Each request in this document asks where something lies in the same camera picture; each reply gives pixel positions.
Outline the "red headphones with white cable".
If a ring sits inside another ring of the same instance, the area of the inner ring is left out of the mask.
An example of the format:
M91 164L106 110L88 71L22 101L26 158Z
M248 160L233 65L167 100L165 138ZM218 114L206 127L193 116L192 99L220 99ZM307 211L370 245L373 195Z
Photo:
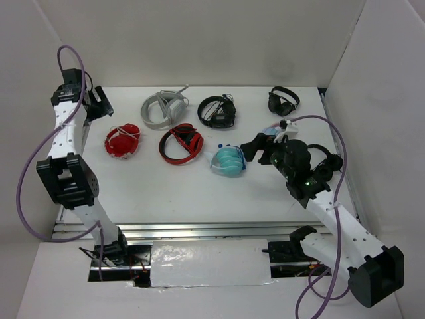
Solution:
M111 127L104 140L107 154L119 160L126 160L134 155L141 141L141 130L135 124Z

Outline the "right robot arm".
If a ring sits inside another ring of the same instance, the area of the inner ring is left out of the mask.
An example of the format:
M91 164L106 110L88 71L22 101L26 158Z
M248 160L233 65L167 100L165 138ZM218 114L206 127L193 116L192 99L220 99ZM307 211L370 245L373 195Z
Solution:
M334 198L328 182L343 166L336 154L329 154L329 166L312 168L310 146L297 139L263 133L241 149L251 162L258 150L261 165L273 165L286 179L290 195L313 213L336 237L322 237L313 227L302 227L290 235L289 252L296 260L317 259L337 271L363 306L370 308L404 285L404 254L396 246L387 247L369 233Z

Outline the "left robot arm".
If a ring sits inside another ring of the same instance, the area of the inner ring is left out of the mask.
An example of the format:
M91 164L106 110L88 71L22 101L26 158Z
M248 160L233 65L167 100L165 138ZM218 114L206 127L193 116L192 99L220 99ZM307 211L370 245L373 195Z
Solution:
M62 77L64 83L50 99L58 132L47 158L37 162L36 171L51 199L73 212L90 230L94 256L122 266L131 249L100 204L98 179L82 157L85 128L98 118L111 116L114 110L101 86L87 89L83 85L85 72L65 69Z

